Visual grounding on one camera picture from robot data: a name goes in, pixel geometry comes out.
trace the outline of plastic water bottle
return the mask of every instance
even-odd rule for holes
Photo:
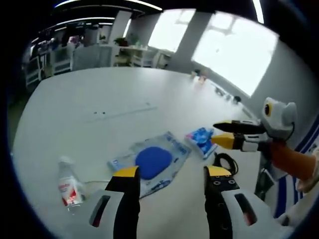
[[[85,188],[73,171],[73,162],[69,157],[61,156],[59,160],[59,190],[62,201],[68,211],[75,210],[85,200]]]

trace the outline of floor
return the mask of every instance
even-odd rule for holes
[[[29,98],[30,98],[30,95],[25,94],[21,96],[19,100],[15,101],[14,103],[8,106],[7,119],[8,119],[8,141],[9,141],[10,150],[13,147],[14,136],[19,124],[19,120],[21,118],[22,112]]]

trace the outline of bottle label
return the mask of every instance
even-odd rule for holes
[[[71,206],[83,202],[74,177],[61,178],[59,180],[59,190],[64,205]]]

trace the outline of bright window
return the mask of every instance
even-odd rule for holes
[[[252,96],[268,68],[277,40],[276,33],[260,24],[218,12],[212,16],[192,61]]]
[[[176,52],[194,13],[195,9],[164,11],[152,32],[149,46]]]

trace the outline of blue sponge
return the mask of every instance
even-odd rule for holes
[[[139,166],[142,179],[150,180],[166,169],[172,162],[172,155],[159,147],[148,147],[136,157],[135,165]]]

